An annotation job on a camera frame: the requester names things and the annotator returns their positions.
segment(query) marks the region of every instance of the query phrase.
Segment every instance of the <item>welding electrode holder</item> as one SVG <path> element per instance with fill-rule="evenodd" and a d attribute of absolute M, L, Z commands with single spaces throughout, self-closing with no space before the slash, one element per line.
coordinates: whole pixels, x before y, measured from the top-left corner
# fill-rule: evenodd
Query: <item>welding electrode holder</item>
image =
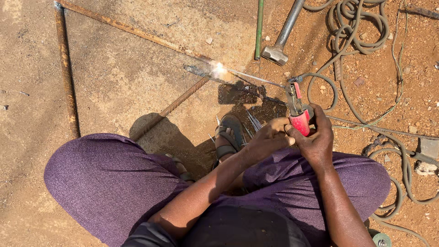
<path fill-rule="evenodd" d="M 314 117 L 314 109 L 302 104 L 302 95 L 300 93 L 299 84 L 296 81 L 290 82 L 285 87 L 288 107 L 290 109 L 290 124 L 296 128 L 302 135 L 309 135 L 309 121 Z"/>

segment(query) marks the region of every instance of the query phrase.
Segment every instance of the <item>hammer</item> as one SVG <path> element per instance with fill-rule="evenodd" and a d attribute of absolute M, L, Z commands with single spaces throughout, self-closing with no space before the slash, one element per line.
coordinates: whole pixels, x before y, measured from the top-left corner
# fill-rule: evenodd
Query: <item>hammer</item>
<path fill-rule="evenodd" d="M 288 61 L 288 55 L 284 53 L 285 43 L 287 43 L 288 36 L 290 36 L 291 30 L 293 30 L 294 23 L 296 22 L 304 3 L 305 0 L 296 0 L 294 2 L 290 13 L 288 14 L 288 18 L 282 27 L 281 33 L 276 40 L 276 43 L 273 47 L 265 46 L 262 50 L 261 56 L 263 58 L 266 58 L 280 66 L 285 65 L 285 63 Z"/>

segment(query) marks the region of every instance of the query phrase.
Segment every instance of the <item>green pipe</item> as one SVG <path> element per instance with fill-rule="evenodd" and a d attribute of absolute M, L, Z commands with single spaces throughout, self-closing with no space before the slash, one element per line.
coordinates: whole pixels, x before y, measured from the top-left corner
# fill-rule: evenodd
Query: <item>green pipe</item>
<path fill-rule="evenodd" d="M 264 16 L 264 0 L 259 0 L 258 27 L 256 28 L 255 60 L 259 60 L 261 58 L 262 18 L 263 18 L 263 16 Z"/>

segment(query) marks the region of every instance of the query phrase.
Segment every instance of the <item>sandal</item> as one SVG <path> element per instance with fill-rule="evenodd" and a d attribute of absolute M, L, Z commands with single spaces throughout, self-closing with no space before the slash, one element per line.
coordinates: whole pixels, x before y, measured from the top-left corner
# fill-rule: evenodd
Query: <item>sandal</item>
<path fill-rule="evenodd" d="M 229 153 L 237 153 L 239 150 L 241 150 L 241 144 L 242 144 L 242 124 L 239 121 L 239 119 L 233 115 L 225 115 L 220 123 L 217 129 L 215 130 L 215 136 L 220 135 L 224 137 L 230 144 L 229 145 L 222 145 L 216 148 L 216 161 L 213 164 L 213 169 L 215 169 L 219 163 L 221 157 L 223 157 L 226 154 Z M 230 128 L 233 130 L 235 139 L 233 139 L 227 132 L 226 129 Z"/>
<path fill-rule="evenodd" d="M 182 162 L 179 158 L 173 156 L 172 154 L 165 153 L 164 155 L 166 155 L 166 156 L 168 156 L 169 158 L 171 158 L 172 161 L 174 161 L 174 164 L 175 164 L 175 165 L 177 165 L 177 163 L 180 163 L 180 164 L 183 165 L 183 162 Z M 183 181 L 185 181 L 185 182 L 192 181 L 192 182 L 195 183 L 195 180 L 192 178 L 191 173 L 188 172 L 184 166 L 183 166 L 183 168 L 184 168 L 185 171 L 179 174 L 180 179 L 183 180 Z"/>

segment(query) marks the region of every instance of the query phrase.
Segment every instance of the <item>purple pants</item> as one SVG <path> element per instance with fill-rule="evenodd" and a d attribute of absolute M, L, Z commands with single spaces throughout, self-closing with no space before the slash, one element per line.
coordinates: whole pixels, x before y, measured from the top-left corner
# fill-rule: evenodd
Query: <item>purple pants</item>
<path fill-rule="evenodd" d="M 369 158 L 337 153 L 334 166 L 365 221 L 386 199 L 386 169 Z M 211 207 L 249 205 L 275 209 L 293 220 L 312 246 L 329 246 L 316 176 L 297 149 L 281 149 L 243 177 L 245 196 L 221 195 Z M 188 187 L 173 161 L 147 154 L 117 134 L 90 134 L 60 147 L 44 181 L 54 199 L 87 231 L 110 247 L 120 246 L 142 222 Z"/>

